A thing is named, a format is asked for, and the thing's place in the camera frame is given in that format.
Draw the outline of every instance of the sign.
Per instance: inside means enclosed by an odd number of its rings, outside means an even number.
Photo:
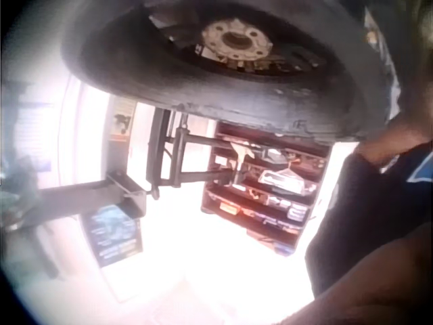
[[[81,223],[100,267],[143,251],[140,221],[131,219],[116,205],[82,215]]]
[[[137,101],[123,97],[114,97],[113,100],[114,116],[110,140],[128,142]]]

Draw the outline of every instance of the wheel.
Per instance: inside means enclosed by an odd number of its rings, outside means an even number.
[[[110,93],[263,131],[357,139],[389,113],[380,58],[337,1],[84,1],[62,51]]]

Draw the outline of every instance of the hand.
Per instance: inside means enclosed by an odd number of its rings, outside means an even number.
[[[384,132],[377,137],[360,143],[355,152],[380,168],[387,165],[395,156],[430,140],[431,137],[404,112],[392,119]]]

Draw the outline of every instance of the dark sleeve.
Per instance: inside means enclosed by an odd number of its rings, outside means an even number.
[[[306,252],[306,266],[314,295],[320,295],[356,263],[350,256],[356,231],[365,223],[384,181],[377,167],[358,154],[345,160],[334,207],[329,210]]]

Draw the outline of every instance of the metal bar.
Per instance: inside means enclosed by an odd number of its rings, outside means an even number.
[[[170,180],[174,188],[180,188],[182,172],[183,156],[185,155],[186,141],[185,136],[188,134],[188,129],[178,127],[176,129],[175,142],[173,144],[173,153],[170,166]]]
[[[196,181],[229,181],[233,177],[232,169],[221,169],[219,171],[196,171],[181,173],[182,183],[193,183]]]
[[[173,134],[173,127],[175,126],[175,119],[176,119],[176,112],[173,112],[171,114],[171,118],[170,118],[170,125],[168,126],[167,137],[171,137],[171,135]]]
[[[171,111],[155,108],[147,151],[146,180],[155,188],[160,185],[162,159]]]
[[[199,135],[189,134],[187,135],[186,140],[187,142],[191,142],[193,144],[203,144],[205,146],[218,147],[228,150],[233,149],[230,142],[221,139],[214,139],[211,137],[201,137]]]
[[[179,126],[186,129],[188,127],[188,114],[182,113]]]
[[[101,207],[119,204],[124,191],[110,180],[40,191],[40,203],[23,216],[22,227],[34,227],[47,221],[97,211]]]

